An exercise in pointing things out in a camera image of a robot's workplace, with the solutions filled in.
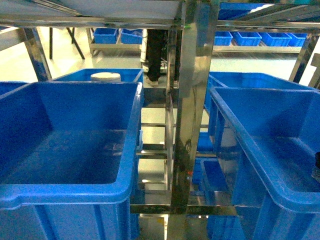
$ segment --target black pants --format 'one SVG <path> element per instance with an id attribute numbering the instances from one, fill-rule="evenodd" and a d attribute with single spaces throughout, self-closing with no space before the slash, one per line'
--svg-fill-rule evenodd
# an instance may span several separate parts
<path id="1" fill-rule="evenodd" d="M 149 61 L 149 71 L 146 74 L 152 82 L 158 81 L 161 76 L 161 56 L 162 49 L 166 44 L 166 30 L 149 29 L 147 40 L 147 58 Z"/>

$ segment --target white floor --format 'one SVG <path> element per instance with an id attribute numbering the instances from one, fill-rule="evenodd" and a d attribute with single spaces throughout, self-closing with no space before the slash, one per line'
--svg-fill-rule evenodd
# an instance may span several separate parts
<path id="1" fill-rule="evenodd" d="M 77 28 L 75 38 L 85 56 L 82 60 L 76 47 L 71 45 L 71 38 L 66 29 L 53 29 L 53 60 L 49 60 L 49 28 L 38 29 L 41 42 L 53 78 L 72 73 L 83 68 L 141 68 L 140 55 L 115 51 L 113 54 L 92 57 L 88 38 L 84 28 Z M 222 54 L 212 57 L 211 71 L 221 72 L 259 72 L 283 79 L 288 79 L 296 62 L 297 55 L 292 54 Z M 308 85 L 315 67 L 308 66 L 302 77 L 301 84 Z M 30 62 L 24 43 L 0 52 L 0 81 L 36 82 L 37 77 Z M 165 77 L 160 79 L 160 87 L 165 86 Z M 142 122 L 164 123 L 164 109 L 143 109 Z M 208 123 L 208 116 L 203 114 L 202 123 Z M 143 128 L 143 141 L 159 144 L 164 141 L 163 128 Z M 139 165 L 140 178 L 152 176 L 155 181 L 163 180 L 164 163 L 161 160 L 141 160 Z"/>

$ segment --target white container lid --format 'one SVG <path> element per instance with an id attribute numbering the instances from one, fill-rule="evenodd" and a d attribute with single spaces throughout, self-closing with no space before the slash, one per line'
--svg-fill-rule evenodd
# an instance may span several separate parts
<path id="1" fill-rule="evenodd" d="M 114 72 L 98 72 L 91 75 L 91 81 L 120 83 L 121 76 Z"/>

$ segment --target blue storage crate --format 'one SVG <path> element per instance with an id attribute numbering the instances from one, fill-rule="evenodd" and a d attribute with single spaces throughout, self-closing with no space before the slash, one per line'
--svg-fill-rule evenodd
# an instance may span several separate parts
<path id="1" fill-rule="evenodd" d="M 288 44 L 291 47 L 302 47 L 307 37 L 306 33 L 288 33 L 288 35 L 292 38 Z"/>
<path id="2" fill-rule="evenodd" d="M 199 133 L 198 146 L 197 146 L 196 150 L 201 153 L 208 153 L 208 152 L 212 153 L 213 148 L 214 148 L 214 146 L 210 140 L 210 136 L 209 136 L 208 132 L 201 131 Z"/>
<path id="3" fill-rule="evenodd" d="M 246 240 L 238 216 L 210 215 L 206 230 L 210 240 Z"/>
<path id="4" fill-rule="evenodd" d="M 128 30 L 122 29 L 121 42 L 123 44 L 142 44 L 142 29 Z"/>
<path id="5" fill-rule="evenodd" d="M 258 46 L 262 37 L 257 32 L 232 32 L 238 46 Z"/>
<path id="6" fill-rule="evenodd" d="M 201 165 L 200 165 L 202 160 L 203 160 L 202 157 L 196 157 L 194 161 L 192 183 L 196 185 L 200 183 L 200 180 L 202 178 Z"/>
<path id="7" fill-rule="evenodd" d="M 320 93 L 217 87 L 211 95 L 221 123 L 217 156 L 245 236 L 318 239 L 320 183 L 312 170 Z"/>
<path id="8" fill-rule="evenodd" d="M 144 70 L 140 68 L 85 68 L 79 71 L 60 76 L 53 81 L 55 82 L 83 82 L 90 81 L 92 74 L 97 73 L 117 73 L 121 76 L 121 82 L 144 82 Z"/>
<path id="9" fill-rule="evenodd" d="M 271 76 L 264 73 L 255 72 L 219 72 L 212 71 L 209 74 L 204 107 L 209 113 L 208 134 L 214 143 L 216 132 L 217 107 L 212 103 L 210 88 L 212 87 L 232 87 L 232 88 L 266 88 L 266 89 L 292 89 L 292 90 L 316 90 L 312 87 L 303 86 L 294 82 Z"/>
<path id="10" fill-rule="evenodd" d="M 262 41 L 270 47 L 286 47 L 291 41 L 291 37 L 281 32 L 260 32 Z"/>
<path id="11" fill-rule="evenodd" d="M 215 191 L 227 192 L 225 176 L 220 168 L 217 158 L 203 159 L 201 165 L 201 188 L 204 191 L 205 203 L 216 205 Z"/>
<path id="12" fill-rule="evenodd" d="M 117 42 L 119 30 L 114 28 L 97 28 L 94 33 L 95 44 L 115 44 Z"/>
<path id="13" fill-rule="evenodd" d="M 232 3 L 222 2 L 218 15 L 219 20 L 232 20 L 250 13 L 252 9 L 263 6 L 261 3 Z"/>
<path id="14" fill-rule="evenodd" d="M 15 90 L 25 84 L 27 83 L 21 81 L 0 81 L 0 95 L 6 94 L 7 92 Z"/>
<path id="15" fill-rule="evenodd" d="M 217 161 L 216 158 L 211 157 L 196 157 L 194 161 L 193 174 L 192 174 L 192 183 L 199 184 L 201 179 L 203 178 L 203 170 L 201 167 L 201 163 L 203 161 Z"/>
<path id="16" fill-rule="evenodd" d="M 3 239 L 130 239 L 141 93 L 37 82 L 0 97 Z"/>
<path id="17" fill-rule="evenodd" d="M 216 31 L 214 37 L 215 46 L 229 46 L 232 41 L 232 35 L 228 31 Z"/>

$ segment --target person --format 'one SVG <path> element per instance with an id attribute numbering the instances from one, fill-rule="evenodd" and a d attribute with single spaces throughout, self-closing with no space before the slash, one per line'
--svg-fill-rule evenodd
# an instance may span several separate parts
<path id="1" fill-rule="evenodd" d="M 146 74 L 146 82 L 153 88 L 159 86 L 161 76 L 161 56 L 162 49 L 165 47 L 166 30 L 148 29 L 147 39 L 147 58 L 149 71 Z"/>

